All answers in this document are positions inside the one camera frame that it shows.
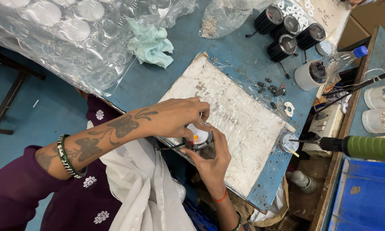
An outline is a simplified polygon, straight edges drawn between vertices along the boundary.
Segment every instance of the light blue cloth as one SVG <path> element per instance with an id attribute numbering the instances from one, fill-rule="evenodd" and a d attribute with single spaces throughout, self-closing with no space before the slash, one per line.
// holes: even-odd
<path id="1" fill-rule="evenodd" d="M 163 52 L 174 51 L 171 42 L 166 38 L 167 31 L 164 28 L 157 29 L 154 25 L 140 25 L 133 19 L 127 20 L 135 34 L 135 38 L 130 39 L 127 46 L 133 50 L 134 55 L 138 55 L 140 64 L 147 62 L 167 68 L 173 59 Z"/>

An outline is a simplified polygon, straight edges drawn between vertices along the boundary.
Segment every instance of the orange thread bracelet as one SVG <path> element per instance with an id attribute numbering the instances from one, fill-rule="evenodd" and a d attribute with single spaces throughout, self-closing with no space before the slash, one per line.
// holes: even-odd
<path id="1" fill-rule="evenodd" d="M 214 200 L 214 198 L 211 198 L 211 199 L 217 203 L 217 202 L 221 202 L 221 201 L 225 200 L 225 198 L 227 196 L 228 196 L 228 193 L 227 193 L 226 188 L 225 188 L 225 196 L 222 199 L 220 199 L 220 200 Z"/>

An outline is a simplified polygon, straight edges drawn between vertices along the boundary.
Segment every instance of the white container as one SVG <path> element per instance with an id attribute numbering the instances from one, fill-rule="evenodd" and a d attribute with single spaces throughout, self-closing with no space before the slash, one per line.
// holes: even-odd
<path id="1" fill-rule="evenodd" d="M 364 99 L 366 105 L 370 109 L 382 109 L 385 108 L 385 100 L 383 95 L 385 94 L 385 86 L 373 87 L 367 89 L 364 93 Z"/>
<path id="2" fill-rule="evenodd" d="M 298 67 L 295 70 L 295 81 L 298 84 L 300 88 L 302 88 L 305 91 L 320 87 L 328 81 L 328 79 L 323 83 L 317 83 L 313 78 L 311 77 L 311 74 L 309 73 L 309 66 L 311 63 L 316 62 L 317 60 L 312 60 L 307 64 L 304 64 L 300 67 Z"/>
<path id="3" fill-rule="evenodd" d="M 380 113 L 385 109 L 367 110 L 362 113 L 362 124 L 369 133 L 385 133 L 385 128 L 380 122 Z"/>

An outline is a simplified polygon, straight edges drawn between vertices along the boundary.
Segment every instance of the blue bottle cap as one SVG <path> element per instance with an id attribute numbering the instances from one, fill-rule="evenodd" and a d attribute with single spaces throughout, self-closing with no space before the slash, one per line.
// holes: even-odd
<path id="1" fill-rule="evenodd" d="M 353 53 L 355 54 L 355 56 L 357 58 L 360 58 L 360 57 L 365 56 L 365 55 L 368 54 L 368 49 L 365 46 L 360 46 L 358 48 L 355 48 L 353 50 Z"/>

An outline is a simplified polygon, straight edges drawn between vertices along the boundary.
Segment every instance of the plastic bottle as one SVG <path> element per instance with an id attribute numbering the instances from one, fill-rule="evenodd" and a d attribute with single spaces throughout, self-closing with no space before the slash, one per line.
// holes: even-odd
<path id="1" fill-rule="evenodd" d="M 343 71 L 356 58 L 360 58 L 368 54 L 365 46 L 355 48 L 353 51 L 338 52 L 329 55 L 310 66 L 310 73 L 314 79 L 325 78 L 332 74 Z"/>

